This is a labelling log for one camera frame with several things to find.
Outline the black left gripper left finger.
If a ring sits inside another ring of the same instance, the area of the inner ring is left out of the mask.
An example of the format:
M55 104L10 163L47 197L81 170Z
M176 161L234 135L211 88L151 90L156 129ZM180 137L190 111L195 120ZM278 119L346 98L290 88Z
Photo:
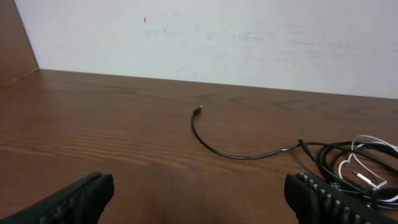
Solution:
M1 219L1 223L97 224L113 195L113 176L93 172L41 201Z

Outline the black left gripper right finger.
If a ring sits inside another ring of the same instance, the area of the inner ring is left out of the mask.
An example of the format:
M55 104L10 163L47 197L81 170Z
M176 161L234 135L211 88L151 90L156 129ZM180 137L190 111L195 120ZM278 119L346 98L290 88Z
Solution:
M284 197L303 224L397 224L306 172L286 175Z

